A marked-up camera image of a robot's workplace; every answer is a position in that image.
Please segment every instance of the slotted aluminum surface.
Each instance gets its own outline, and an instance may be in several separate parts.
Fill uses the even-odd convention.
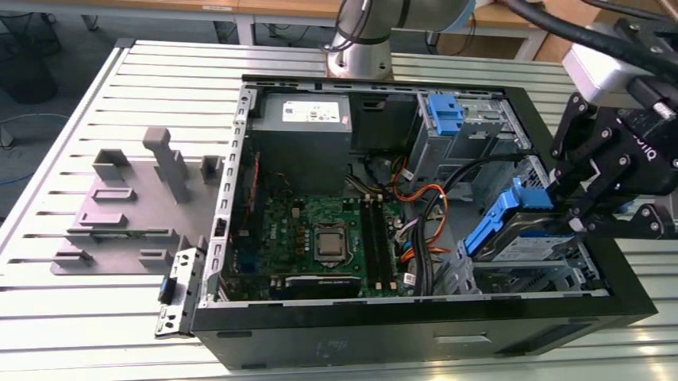
[[[395,54],[396,80],[524,87],[551,130],[574,86],[558,65]],[[151,157],[149,125],[169,128],[187,159],[223,154],[244,73],[323,75],[310,49],[137,41],[116,49],[0,229],[0,379],[220,378],[196,340],[153,339],[161,276],[49,273],[60,234],[89,188],[101,148]],[[535,358],[248,371],[239,378],[675,379],[678,245],[620,241],[661,313]]]

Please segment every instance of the power supply label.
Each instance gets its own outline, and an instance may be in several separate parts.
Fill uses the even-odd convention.
[[[339,102],[285,102],[283,121],[339,123]]]

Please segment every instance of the blue drive bracket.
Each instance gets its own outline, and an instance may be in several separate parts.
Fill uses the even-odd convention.
[[[492,234],[504,226],[506,216],[514,210],[551,210],[552,202],[546,189],[523,188],[520,179],[512,179],[512,187],[499,194],[495,204],[487,211],[483,221],[475,227],[472,233],[464,239],[466,252],[470,256],[487,241]]]
[[[464,108],[456,103],[451,94],[431,94],[428,96],[428,111],[435,121],[435,128],[440,136],[454,136],[464,125]]]

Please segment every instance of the ram slot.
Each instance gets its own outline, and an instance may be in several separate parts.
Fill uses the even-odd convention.
[[[379,283],[379,262],[372,235],[372,202],[360,201],[362,250],[367,266],[367,285],[376,287]]]
[[[386,228],[386,217],[383,216],[383,204],[372,203],[372,235],[379,261],[379,279],[384,290],[395,290],[395,279],[392,277],[391,253],[388,252],[388,236]]]

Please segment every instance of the white label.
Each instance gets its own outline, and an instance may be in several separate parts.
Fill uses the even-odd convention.
[[[203,6],[204,10],[225,10],[227,12],[231,12],[233,8],[229,6]]]
[[[406,272],[403,277],[403,283],[408,284],[410,286],[414,286],[414,284],[416,283],[416,275]]]
[[[571,239],[571,237],[516,237],[492,261],[544,260],[552,253],[552,246]]]
[[[404,177],[407,180],[412,181],[414,179],[414,173],[410,172],[406,168],[400,171],[400,176]]]
[[[285,102],[283,121],[339,123],[339,102]]]

